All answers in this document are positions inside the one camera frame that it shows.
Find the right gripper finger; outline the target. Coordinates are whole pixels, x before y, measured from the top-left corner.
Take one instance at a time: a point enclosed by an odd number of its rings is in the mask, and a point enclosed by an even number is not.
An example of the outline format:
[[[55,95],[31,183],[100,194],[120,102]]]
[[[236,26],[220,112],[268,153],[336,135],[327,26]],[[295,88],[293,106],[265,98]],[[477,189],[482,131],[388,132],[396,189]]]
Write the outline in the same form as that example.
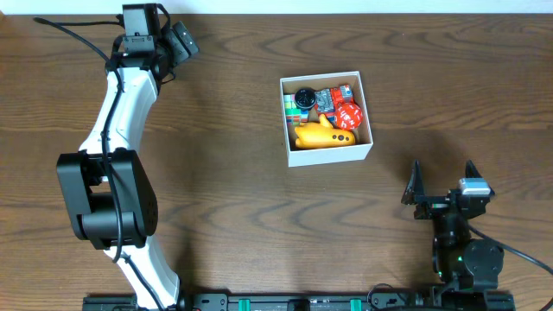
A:
[[[423,186],[423,177],[418,160],[415,160],[412,168],[410,179],[404,190],[404,194],[401,199],[401,203],[404,205],[416,205],[420,204],[426,198]]]
[[[481,178],[481,174],[471,160],[466,161],[465,165],[466,178]]]

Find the red polyhedral letter ball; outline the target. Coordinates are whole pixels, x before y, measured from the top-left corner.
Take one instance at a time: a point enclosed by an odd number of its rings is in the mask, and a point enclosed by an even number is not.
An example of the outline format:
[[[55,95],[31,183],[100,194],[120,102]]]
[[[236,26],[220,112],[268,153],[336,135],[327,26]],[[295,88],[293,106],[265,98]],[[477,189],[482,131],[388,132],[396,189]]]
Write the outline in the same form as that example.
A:
[[[363,111],[354,102],[341,103],[335,111],[336,125],[342,130],[355,130],[363,120]]]

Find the orange toy dog figure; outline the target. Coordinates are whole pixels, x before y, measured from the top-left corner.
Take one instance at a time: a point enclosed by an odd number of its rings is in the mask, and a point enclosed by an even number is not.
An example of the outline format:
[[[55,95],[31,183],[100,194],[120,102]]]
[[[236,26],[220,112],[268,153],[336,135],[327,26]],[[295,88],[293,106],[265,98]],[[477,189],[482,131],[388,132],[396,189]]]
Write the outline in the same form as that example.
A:
[[[325,115],[320,115],[318,122],[299,124],[294,128],[294,132],[295,146],[298,149],[346,147],[356,143],[351,131],[334,128]]]

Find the red and grey toy truck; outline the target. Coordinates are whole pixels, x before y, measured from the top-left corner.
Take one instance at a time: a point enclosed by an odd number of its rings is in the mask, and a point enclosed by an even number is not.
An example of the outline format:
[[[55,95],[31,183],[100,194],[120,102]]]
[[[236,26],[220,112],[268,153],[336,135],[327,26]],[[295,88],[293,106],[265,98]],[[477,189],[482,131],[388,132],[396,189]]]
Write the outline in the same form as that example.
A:
[[[317,114],[325,115],[331,123],[336,121],[336,110],[345,103],[353,103],[353,91],[348,84],[325,88],[315,93]]]

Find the colourful puzzle cube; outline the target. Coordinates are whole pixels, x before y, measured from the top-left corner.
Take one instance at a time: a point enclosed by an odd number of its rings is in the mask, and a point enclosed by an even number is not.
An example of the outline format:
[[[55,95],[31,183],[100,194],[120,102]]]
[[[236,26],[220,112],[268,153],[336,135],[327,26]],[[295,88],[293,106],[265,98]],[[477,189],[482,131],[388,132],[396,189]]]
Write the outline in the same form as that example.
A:
[[[283,96],[285,119],[288,124],[299,125],[308,121],[308,111],[300,109],[295,102],[294,94]]]

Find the black round wheel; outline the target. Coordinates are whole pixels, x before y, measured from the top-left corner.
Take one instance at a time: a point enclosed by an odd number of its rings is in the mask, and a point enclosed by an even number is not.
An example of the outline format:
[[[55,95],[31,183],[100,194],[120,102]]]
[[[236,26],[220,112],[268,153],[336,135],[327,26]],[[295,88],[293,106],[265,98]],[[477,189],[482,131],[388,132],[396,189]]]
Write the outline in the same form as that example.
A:
[[[309,111],[316,104],[316,94],[311,88],[299,89],[295,95],[294,100],[296,106],[302,111]]]

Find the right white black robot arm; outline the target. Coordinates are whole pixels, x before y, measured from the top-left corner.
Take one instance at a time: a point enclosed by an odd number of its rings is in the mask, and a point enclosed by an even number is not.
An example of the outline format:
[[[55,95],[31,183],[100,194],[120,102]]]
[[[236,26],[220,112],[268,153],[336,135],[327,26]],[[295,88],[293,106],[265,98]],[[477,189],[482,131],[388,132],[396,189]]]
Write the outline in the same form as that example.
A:
[[[484,292],[499,286],[505,253],[488,240],[473,238],[468,223],[486,212],[494,195],[472,161],[466,162],[457,187],[443,196],[427,195],[420,163],[412,165],[401,203],[415,207],[415,219],[432,222],[434,272],[455,290]]]

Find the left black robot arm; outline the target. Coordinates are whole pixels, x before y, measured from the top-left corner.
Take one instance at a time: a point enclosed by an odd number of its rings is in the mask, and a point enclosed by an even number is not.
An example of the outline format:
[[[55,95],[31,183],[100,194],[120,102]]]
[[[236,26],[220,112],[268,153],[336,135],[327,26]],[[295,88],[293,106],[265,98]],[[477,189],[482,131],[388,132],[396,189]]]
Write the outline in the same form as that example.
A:
[[[166,77],[187,57],[159,3],[126,4],[124,33],[105,55],[107,90],[96,124],[56,171],[75,236],[119,266],[135,293],[91,295],[84,310],[184,310],[181,280],[155,235],[156,195],[138,156],[149,110]]]

